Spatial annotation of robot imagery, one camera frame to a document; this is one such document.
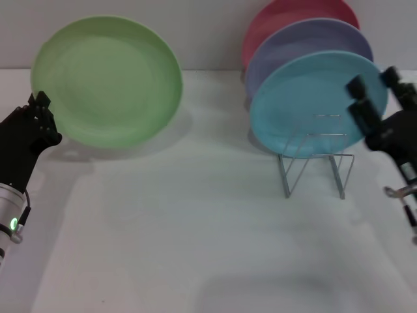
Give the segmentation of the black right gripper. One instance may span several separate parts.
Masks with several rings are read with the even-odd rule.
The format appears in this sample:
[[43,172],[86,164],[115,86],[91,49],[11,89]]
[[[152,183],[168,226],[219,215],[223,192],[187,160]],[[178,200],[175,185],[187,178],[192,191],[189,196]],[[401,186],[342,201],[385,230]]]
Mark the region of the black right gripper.
[[386,153],[394,161],[406,183],[416,182],[416,88],[404,83],[396,67],[388,67],[380,74],[402,110],[382,121],[367,95],[360,75],[355,76],[346,90],[354,100],[348,107],[359,131],[372,151]]

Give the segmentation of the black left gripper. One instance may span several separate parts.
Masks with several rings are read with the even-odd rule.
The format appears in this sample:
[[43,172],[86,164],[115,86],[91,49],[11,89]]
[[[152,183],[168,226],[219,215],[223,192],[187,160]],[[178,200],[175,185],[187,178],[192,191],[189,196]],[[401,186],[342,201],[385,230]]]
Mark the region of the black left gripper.
[[28,185],[44,138],[50,147],[62,141],[50,104],[45,92],[39,91],[1,121],[1,182],[19,192]]

